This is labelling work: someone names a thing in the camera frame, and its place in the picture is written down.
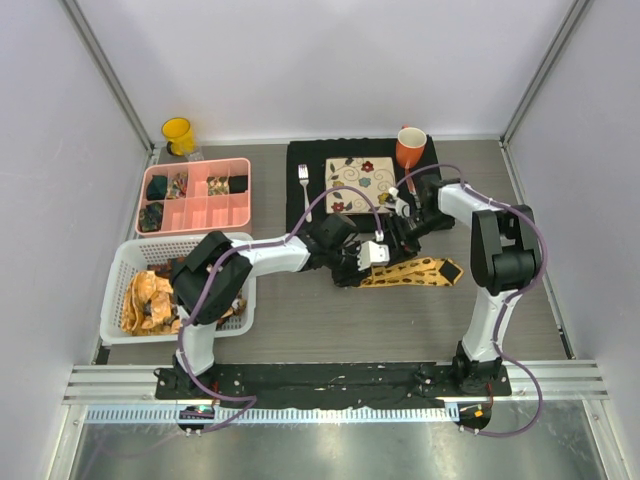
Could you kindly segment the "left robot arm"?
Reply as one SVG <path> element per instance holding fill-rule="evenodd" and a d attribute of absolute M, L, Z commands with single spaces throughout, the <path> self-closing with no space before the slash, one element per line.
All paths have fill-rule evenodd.
<path fill-rule="evenodd" d="M 171 263 L 169 282 L 188 317 L 178 331 L 173 368 L 178 386 L 190 398 L 205 397 L 213 385 L 217 323 L 245 283 L 255 278 L 327 268 L 340 287 L 358 285 L 372 267 L 389 259 L 378 230 L 358 238 L 353 222 L 332 214 L 322 224 L 265 240 L 238 240 L 213 231 L 183 260 Z"/>

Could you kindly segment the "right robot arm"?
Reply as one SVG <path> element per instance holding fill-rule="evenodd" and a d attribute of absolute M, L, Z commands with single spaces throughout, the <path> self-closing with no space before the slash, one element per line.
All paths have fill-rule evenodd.
<path fill-rule="evenodd" d="M 482 394 L 499 379 L 501 345 L 511 312 L 544 266 L 533 212 L 491 199 L 460 179 L 414 180 L 418 207 L 393 203 L 384 220 L 392 265 L 418 256 L 420 238 L 461 223 L 470 228 L 470 270 L 477 295 L 469 327 L 451 365 L 451 381 L 465 395 Z"/>

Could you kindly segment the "yellow beetle print tie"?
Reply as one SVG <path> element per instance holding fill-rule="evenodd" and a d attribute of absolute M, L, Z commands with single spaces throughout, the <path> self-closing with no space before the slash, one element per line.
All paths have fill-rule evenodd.
<path fill-rule="evenodd" d="M 452 287 L 464 270 L 449 258 L 421 257 L 394 266 L 376 266 L 359 288 L 395 286 Z"/>

